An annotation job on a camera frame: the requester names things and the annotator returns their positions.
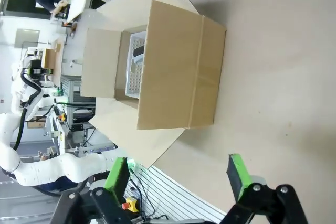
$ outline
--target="workbench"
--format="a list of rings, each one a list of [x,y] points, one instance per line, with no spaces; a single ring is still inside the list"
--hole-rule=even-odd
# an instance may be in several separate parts
[[[335,1],[191,1],[227,27],[215,124],[185,131],[154,166],[227,211],[228,155],[240,153],[271,188],[293,185],[309,223],[334,223]],[[96,114],[112,100],[97,98]]]

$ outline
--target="small cardboard box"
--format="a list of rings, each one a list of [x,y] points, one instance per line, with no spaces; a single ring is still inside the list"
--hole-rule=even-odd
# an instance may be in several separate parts
[[[160,156],[184,129],[214,123],[222,25],[199,15],[189,0],[111,0],[97,11],[109,18],[113,30],[88,30],[81,95],[115,101],[106,118],[92,120],[94,126],[121,147],[129,147],[131,138],[137,140],[133,147],[151,142],[149,149]],[[131,34],[144,30],[137,100],[125,96],[126,64]],[[136,157],[136,148],[127,151]],[[141,163],[150,166],[156,158]]]

